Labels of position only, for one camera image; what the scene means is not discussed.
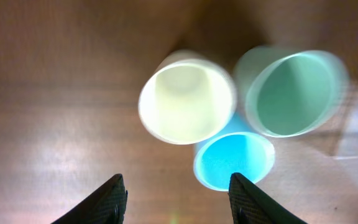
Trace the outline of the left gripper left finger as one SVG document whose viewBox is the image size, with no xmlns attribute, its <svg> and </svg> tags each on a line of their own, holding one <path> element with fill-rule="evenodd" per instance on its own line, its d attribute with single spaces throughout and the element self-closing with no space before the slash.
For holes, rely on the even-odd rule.
<svg viewBox="0 0 358 224">
<path fill-rule="evenodd" d="M 122 174 L 115 174 L 53 224 L 123 224 L 127 196 Z"/>
</svg>

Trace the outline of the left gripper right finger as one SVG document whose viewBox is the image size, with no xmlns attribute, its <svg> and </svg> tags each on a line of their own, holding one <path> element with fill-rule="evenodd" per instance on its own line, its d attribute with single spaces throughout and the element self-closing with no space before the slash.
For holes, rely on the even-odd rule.
<svg viewBox="0 0 358 224">
<path fill-rule="evenodd" d="M 306 224 L 239 172 L 231 175 L 228 196 L 234 224 Z"/>
</svg>

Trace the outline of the blue cup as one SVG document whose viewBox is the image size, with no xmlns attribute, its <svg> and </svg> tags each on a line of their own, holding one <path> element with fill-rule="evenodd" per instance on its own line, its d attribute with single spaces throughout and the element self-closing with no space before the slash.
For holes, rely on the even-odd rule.
<svg viewBox="0 0 358 224">
<path fill-rule="evenodd" d="M 214 136 L 195 144 L 193 172 L 205 187 L 227 192 L 233 173 L 256 184 L 271 171 L 275 148 L 265 137 L 253 132 L 238 113 Z"/>
</svg>

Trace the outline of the green cup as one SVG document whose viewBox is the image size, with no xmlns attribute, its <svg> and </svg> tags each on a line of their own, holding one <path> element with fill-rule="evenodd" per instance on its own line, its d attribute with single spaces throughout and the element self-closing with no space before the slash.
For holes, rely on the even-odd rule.
<svg viewBox="0 0 358 224">
<path fill-rule="evenodd" d="M 344 62 L 323 50 L 254 47 L 237 61 L 233 75 L 248 123 L 275 138 L 321 126 L 339 108 L 349 86 Z"/>
</svg>

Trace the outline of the cream cup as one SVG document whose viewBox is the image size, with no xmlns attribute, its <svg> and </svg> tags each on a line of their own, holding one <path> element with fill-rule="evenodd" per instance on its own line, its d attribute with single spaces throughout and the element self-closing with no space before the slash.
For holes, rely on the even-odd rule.
<svg viewBox="0 0 358 224">
<path fill-rule="evenodd" d="M 157 139 L 187 145 L 217 134 L 236 106 L 236 88 L 227 70 L 194 51 L 177 50 L 145 83 L 138 113 Z"/>
</svg>

